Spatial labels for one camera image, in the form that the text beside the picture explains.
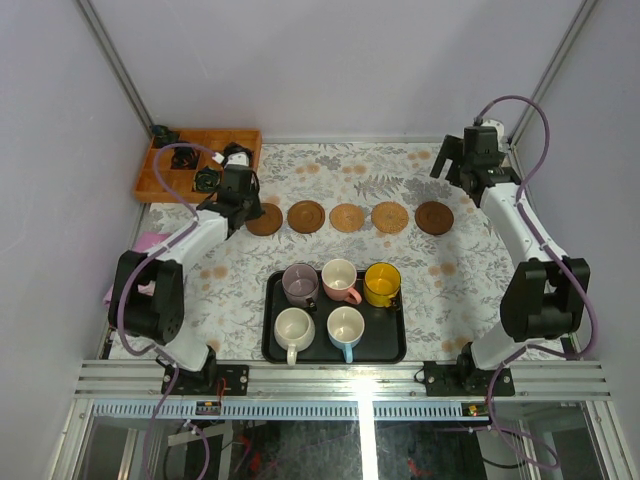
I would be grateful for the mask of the light blue mug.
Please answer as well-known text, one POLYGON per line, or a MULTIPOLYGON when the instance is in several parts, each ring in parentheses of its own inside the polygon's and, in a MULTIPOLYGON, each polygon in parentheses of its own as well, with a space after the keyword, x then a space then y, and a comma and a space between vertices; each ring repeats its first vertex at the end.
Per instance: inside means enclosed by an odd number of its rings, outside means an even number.
POLYGON ((362 314, 353 307, 338 307, 329 314, 326 327, 331 343, 342 352, 344 361, 351 364, 354 349, 365 331, 362 314))

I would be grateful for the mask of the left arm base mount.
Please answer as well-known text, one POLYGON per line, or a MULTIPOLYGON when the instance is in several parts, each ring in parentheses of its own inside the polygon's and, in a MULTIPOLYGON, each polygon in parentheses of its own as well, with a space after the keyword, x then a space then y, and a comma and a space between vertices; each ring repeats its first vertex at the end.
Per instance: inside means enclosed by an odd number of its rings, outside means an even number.
POLYGON ((220 364, 209 357, 202 370, 188 371, 175 369, 159 359, 156 362, 164 367, 161 392, 166 393, 175 373, 178 373, 170 393, 183 396, 245 396, 249 384, 250 367, 243 364, 220 364))

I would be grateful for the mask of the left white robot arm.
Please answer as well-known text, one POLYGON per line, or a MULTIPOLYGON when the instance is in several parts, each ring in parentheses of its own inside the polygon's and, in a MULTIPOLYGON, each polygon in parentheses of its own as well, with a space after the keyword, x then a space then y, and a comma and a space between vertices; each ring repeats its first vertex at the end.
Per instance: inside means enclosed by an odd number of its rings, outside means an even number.
POLYGON ((144 252, 128 250, 119 258, 109 323, 123 336, 149 340, 185 370, 184 382, 197 394, 217 387, 219 371, 207 363, 209 346, 184 324, 186 276, 201 257, 262 215, 256 173, 230 165, 189 224, 144 252))

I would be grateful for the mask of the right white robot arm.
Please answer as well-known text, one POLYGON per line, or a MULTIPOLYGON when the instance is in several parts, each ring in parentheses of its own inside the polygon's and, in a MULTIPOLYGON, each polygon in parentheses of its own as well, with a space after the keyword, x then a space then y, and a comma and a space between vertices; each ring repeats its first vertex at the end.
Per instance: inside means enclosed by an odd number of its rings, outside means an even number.
POLYGON ((445 136, 430 175, 459 187, 489 218, 515 271, 502 297, 499 321, 467 344, 456 369, 458 387, 478 394, 491 370, 528 349, 547 352, 546 342, 578 330, 586 305, 590 267, 570 257, 546 232, 524 193, 524 183, 503 166, 499 130, 483 124, 445 136))

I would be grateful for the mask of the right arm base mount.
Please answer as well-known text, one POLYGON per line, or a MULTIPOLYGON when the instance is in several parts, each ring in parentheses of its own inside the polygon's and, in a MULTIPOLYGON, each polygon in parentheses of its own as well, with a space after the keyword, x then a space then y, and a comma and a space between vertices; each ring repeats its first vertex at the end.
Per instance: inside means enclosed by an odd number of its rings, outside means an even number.
POLYGON ((424 361, 413 381, 424 386, 431 397, 486 397, 494 373, 479 369, 472 355, 463 351, 455 364, 424 361))

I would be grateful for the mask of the dark brown wooden coaster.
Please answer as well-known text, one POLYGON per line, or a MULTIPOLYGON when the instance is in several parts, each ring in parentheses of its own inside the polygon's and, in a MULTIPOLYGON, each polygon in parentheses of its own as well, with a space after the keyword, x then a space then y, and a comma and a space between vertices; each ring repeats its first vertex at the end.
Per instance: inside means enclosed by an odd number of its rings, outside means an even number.
POLYGON ((263 214, 246 222, 247 230, 255 236, 269 236, 276 233, 283 224, 280 208, 272 203, 263 203, 263 214))

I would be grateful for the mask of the pink ceramic mug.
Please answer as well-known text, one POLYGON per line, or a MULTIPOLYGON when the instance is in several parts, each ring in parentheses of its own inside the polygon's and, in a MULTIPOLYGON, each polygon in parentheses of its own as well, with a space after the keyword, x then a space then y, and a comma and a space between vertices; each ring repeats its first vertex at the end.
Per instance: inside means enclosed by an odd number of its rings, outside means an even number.
POLYGON ((348 260, 333 259, 327 262, 321 270, 321 280, 330 299, 352 305, 362 302, 362 296, 355 288, 357 270, 348 260))

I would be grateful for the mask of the reddish brown wooden coaster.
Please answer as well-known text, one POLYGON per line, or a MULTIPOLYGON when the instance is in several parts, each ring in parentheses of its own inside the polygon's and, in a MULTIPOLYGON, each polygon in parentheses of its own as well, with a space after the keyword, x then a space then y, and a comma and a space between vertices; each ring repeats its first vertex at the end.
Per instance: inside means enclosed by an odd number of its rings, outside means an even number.
POLYGON ((449 207, 429 201, 421 204, 415 212, 417 226, 423 232, 439 236, 451 230, 454 224, 454 215, 449 207))

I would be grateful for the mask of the light brown wooden coaster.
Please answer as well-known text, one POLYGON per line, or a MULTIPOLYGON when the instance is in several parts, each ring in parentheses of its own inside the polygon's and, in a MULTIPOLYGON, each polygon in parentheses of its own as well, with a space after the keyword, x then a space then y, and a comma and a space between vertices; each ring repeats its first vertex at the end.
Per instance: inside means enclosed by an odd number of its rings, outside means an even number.
POLYGON ((311 234, 324 225, 325 210, 315 201, 299 201, 288 210, 287 222, 294 231, 301 234, 311 234))

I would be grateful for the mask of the woven rattan coaster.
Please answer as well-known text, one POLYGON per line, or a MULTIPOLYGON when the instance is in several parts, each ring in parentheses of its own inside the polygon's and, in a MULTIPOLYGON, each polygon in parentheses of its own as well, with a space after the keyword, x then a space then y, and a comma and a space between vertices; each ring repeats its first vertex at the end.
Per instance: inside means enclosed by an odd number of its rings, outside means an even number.
POLYGON ((351 203, 342 203, 331 210, 329 219, 336 230, 352 233, 362 228, 365 215, 361 207, 351 203))
POLYGON ((409 215, 407 210, 397 202, 382 202, 372 210, 371 220, 379 231, 397 234, 408 225, 409 215))

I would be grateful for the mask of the yellow glass mug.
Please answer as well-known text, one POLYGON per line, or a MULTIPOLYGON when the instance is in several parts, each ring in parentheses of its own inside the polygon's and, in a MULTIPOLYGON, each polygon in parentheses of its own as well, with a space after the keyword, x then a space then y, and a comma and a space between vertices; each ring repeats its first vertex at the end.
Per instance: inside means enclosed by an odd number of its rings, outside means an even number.
POLYGON ((401 306, 401 280, 395 266, 384 262, 371 265, 363 281, 366 301, 376 308, 397 310, 401 306))

